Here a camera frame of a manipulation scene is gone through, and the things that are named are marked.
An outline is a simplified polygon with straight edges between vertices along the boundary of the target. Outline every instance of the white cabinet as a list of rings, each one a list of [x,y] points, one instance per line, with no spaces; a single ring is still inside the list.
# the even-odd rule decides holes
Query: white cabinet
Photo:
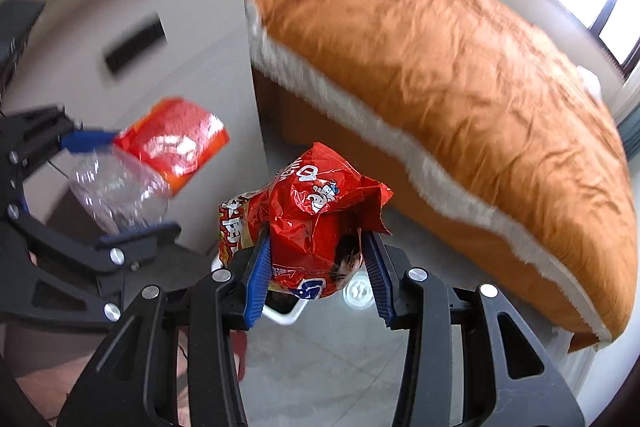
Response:
[[[166,39],[112,74],[104,56],[149,19]],[[45,8],[3,102],[5,112],[63,103],[85,126],[122,128],[160,98],[180,95],[215,113],[230,143],[170,203],[180,242],[204,251],[217,240],[218,204],[268,181],[248,55],[243,0],[56,0]],[[68,154],[54,163],[71,173]],[[53,169],[26,188],[47,216],[65,190]]]

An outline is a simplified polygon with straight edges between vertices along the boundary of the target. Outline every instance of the red snack bag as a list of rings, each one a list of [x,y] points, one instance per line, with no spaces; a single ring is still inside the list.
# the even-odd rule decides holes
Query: red snack bag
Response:
[[[271,289],[303,299],[343,288],[362,264],[360,230],[388,233],[380,211],[393,193],[359,174],[321,143],[268,187],[220,205],[220,259],[226,264],[271,231]]]
[[[215,115],[183,98],[165,98],[113,144],[158,172],[175,196],[228,142]]]

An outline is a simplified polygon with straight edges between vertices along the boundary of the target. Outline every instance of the curtain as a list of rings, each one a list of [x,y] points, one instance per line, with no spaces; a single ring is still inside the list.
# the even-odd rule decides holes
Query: curtain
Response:
[[[618,132],[625,147],[626,158],[630,160],[640,152],[640,106],[636,106],[620,123]]]

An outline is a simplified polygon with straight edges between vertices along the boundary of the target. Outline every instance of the white trim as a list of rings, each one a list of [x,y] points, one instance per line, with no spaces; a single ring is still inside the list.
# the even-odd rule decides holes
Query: white trim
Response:
[[[609,103],[609,111],[617,124],[620,124],[640,103],[640,66],[631,72],[625,84]]]
[[[271,39],[262,27],[254,1],[247,0],[245,4],[250,54],[255,67],[372,146],[400,160],[411,184],[434,210],[449,219],[504,238],[518,259],[532,264],[542,277],[558,285],[601,344],[611,342],[610,331],[574,275],[520,223],[466,192],[414,137],[389,126],[365,103],[341,90],[306,60]]]
[[[306,304],[309,302],[311,301],[307,299],[298,299],[298,302],[296,302],[295,306],[293,306],[293,309],[286,315],[277,312],[276,310],[265,305],[264,308],[262,308],[262,315],[281,326],[291,326],[295,324],[296,320],[298,320],[303,310],[305,309]]]

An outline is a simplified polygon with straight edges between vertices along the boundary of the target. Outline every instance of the orange comforter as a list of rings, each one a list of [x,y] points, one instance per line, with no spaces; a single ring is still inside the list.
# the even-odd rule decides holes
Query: orange comforter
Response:
[[[638,262],[625,154],[546,34],[497,0],[247,5],[255,67],[402,161],[436,212],[504,238],[511,258],[463,253],[580,345],[622,333]],[[531,267],[540,284],[520,279]]]

